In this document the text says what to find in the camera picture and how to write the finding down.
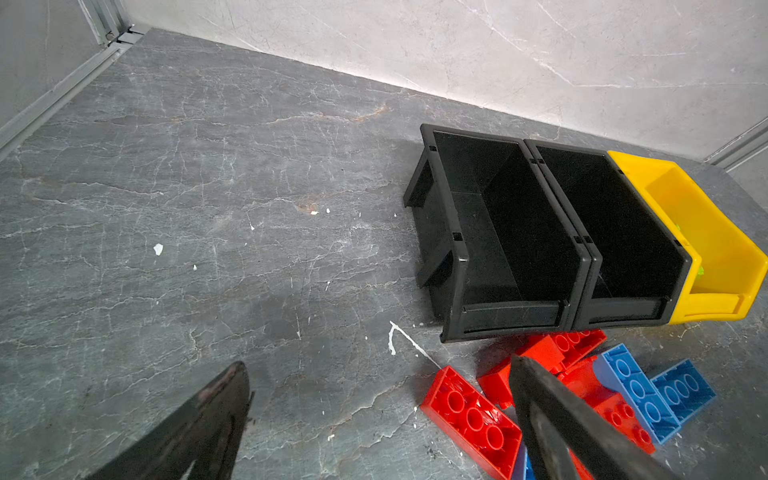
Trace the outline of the blue square lego brick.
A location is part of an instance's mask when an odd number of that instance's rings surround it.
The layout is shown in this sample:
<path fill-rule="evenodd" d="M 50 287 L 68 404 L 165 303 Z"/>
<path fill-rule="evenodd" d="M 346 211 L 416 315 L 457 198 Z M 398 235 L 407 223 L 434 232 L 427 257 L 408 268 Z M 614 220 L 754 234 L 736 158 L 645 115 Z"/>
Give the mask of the blue square lego brick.
<path fill-rule="evenodd" d="M 690 359 L 656 374 L 650 381 L 681 424 L 716 398 L 716 393 Z"/>

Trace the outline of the green lego brick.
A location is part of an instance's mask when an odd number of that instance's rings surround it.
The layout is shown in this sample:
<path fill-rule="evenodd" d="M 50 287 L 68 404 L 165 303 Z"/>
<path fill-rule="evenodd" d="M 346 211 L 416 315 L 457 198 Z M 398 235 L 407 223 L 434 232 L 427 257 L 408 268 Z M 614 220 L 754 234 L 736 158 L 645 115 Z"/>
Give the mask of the green lego brick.
<path fill-rule="evenodd" d="M 681 232 L 682 232 L 682 228 L 680 227 L 680 225 L 679 225 L 679 224 L 677 224 L 677 223 L 676 223 L 675 225 L 676 225 L 676 228 L 677 228 L 679 231 L 681 231 Z M 702 264 L 699 266 L 699 268 L 698 268 L 698 271 L 697 271 L 697 274 L 696 274 L 696 279 L 698 280 L 699 278 L 701 278 L 701 277 L 704 275 L 704 273 L 705 273 L 705 271 L 704 271 L 704 268 L 703 268 L 703 263 L 702 263 Z"/>

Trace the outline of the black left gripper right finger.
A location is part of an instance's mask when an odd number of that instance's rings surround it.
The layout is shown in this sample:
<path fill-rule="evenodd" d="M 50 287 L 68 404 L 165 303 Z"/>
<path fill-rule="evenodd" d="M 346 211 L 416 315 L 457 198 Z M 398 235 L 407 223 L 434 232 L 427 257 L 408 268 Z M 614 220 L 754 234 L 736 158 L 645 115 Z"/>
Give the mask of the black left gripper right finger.
<path fill-rule="evenodd" d="M 540 364 L 510 358 L 509 383 L 537 479 L 576 479 L 573 457 L 595 479 L 676 479 Z"/>

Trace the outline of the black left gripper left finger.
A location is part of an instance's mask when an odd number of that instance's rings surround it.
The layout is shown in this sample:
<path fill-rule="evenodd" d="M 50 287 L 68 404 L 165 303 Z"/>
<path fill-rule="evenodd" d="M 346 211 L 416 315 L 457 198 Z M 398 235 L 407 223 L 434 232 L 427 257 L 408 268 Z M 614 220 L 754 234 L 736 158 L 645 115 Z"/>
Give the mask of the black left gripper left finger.
<path fill-rule="evenodd" d="M 91 479 L 229 479 L 253 398 L 235 361 Z"/>

